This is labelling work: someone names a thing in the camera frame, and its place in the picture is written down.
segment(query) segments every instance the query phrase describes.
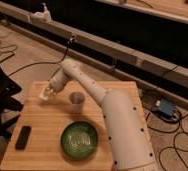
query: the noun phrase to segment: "gray cup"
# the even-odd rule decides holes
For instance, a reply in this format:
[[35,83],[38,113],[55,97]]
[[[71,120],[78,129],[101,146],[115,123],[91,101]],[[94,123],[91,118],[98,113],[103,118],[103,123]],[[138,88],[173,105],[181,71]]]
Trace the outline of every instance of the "gray cup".
[[69,96],[69,100],[72,106],[73,113],[80,114],[83,112],[85,96],[82,92],[71,93]]

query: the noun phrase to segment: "black cable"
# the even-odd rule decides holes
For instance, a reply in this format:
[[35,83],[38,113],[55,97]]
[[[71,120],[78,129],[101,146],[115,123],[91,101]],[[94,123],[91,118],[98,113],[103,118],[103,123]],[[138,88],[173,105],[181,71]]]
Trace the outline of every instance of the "black cable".
[[[68,53],[69,48],[70,48],[70,45],[67,46],[67,48],[65,49],[65,53],[64,53],[64,55],[63,55],[61,61],[63,61],[63,60],[65,59],[65,57],[66,57],[66,55],[67,55],[67,53]],[[60,70],[60,67],[58,67],[58,68],[54,71],[54,73],[52,74],[51,78],[54,77],[54,75],[55,75],[59,70]]]
[[[178,132],[176,135],[174,135],[173,137],[173,146],[168,146],[168,147],[165,147],[163,148],[160,152],[159,152],[159,163],[161,165],[161,167],[163,168],[163,170],[167,170],[165,167],[164,167],[164,164],[162,163],[162,153],[168,149],[174,149],[174,151],[176,152],[177,156],[179,157],[180,161],[183,163],[183,165],[186,167],[186,169],[188,170],[188,165],[186,164],[186,162],[184,161],[184,159],[182,158],[182,156],[180,155],[179,152],[188,152],[188,149],[183,149],[183,148],[179,148],[177,147],[177,143],[176,143],[176,140],[177,138],[180,136],[180,135],[183,135],[185,134],[187,137],[188,137],[188,132],[185,131],[185,129],[183,128],[183,120],[188,117],[188,113],[184,116],[182,116],[182,113],[179,109],[176,110],[176,113],[178,114],[178,120],[176,122],[176,124],[178,123],[178,127],[172,131],[172,133],[178,131],[179,129],[181,129],[180,132]],[[153,113],[150,112],[148,113],[147,117],[146,117],[146,121],[148,121],[149,117],[152,115]],[[157,131],[157,132],[160,132],[160,133],[171,133],[168,132],[168,131],[163,131],[163,130],[158,130],[158,129],[155,129],[155,128],[152,128],[150,126],[148,126],[150,129],[154,130],[154,131]]]
[[66,57],[66,55],[67,55],[67,53],[68,53],[68,50],[69,50],[70,46],[71,46],[74,42],[75,42],[75,40],[72,41],[71,38],[68,40],[68,42],[67,42],[67,47],[66,47],[66,49],[65,49],[64,55],[63,55],[63,57],[62,57],[61,60],[55,61],[55,62],[45,62],[45,61],[44,61],[44,62],[35,62],[35,63],[31,63],[31,64],[25,65],[25,66],[23,66],[23,67],[17,69],[16,71],[14,71],[14,72],[8,74],[8,77],[10,77],[10,76],[12,76],[12,75],[18,73],[19,71],[21,71],[21,70],[23,70],[23,69],[25,69],[25,68],[28,68],[28,67],[31,67],[31,66],[34,66],[34,65],[43,65],[43,64],[55,65],[55,64],[61,63],[61,62],[65,59],[65,57]]
[[18,49],[17,45],[8,45],[8,46],[2,46],[2,40],[6,37],[8,37],[12,32],[9,32],[5,36],[0,36],[0,57],[4,54],[8,54],[7,57],[4,57],[0,63],[4,62],[5,60],[9,59],[10,57],[14,56],[14,52]]
[[136,1],[141,2],[141,3],[149,6],[150,8],[154,9],[154,7],[152,5],[150,5],[149,3],[145,2],[145,1],[142,1],[142,0],[136,0]]
[[151,111],[151,112],[157,118],[159,118],[160,120],[162,120],[163,122],[168,123],[168,124],[177,124],[177,123],[179,123],[180,119],[182,118],[182,115],[179,112],[174,112],[174,114],[177,114],[177,115],[173,114],[173,116],[170,118],[166,118],[166,117],[162,116],[161,114],[154,112],[154,111]]
[[[149,114],[148,114],[148,116],[146,117],[146,121],[148,121],[148,119],[150,118],[150,115],[151,115],[151,114],[152,114],[152,113],[149,113]],[[159,133],[172,134],[172,133],[174,133],[174,132],[176,132],[176,131],[179,130],[179,128],[180,128],[180,123],[178,123],[177,127],[176,127],[174,130],[171,130],[171,131],[159,130],[159,129],[154,128],[154,127],[149,126],[149,125],[147,125],[147,127],[148,127],[149,129],[151,129],[151,130],[153,130],[153,131],[156,131],[156,132],[159,132]]]
[[[164,73],[162,73],[159,77],[163,78],[165,75],[167,75],[168,73],[174,71],[174,70],[175,70],[176,68],[178,68],[178,67],[179,67],[179,65],[176,65],[176,66],[173,67],[172,69],[169,69],[169,70],[165,71]],[[157,90],[158,88],[159,88],[159,86],[156,86],[156,87],[153,88],[153,89],[144,90],[144,92],[142,93],[143,95],[142,95],[141,99],[143,98],[144,94],[147,94],[147,93],[149,93],[149,92],[157,92],[156,90]]]

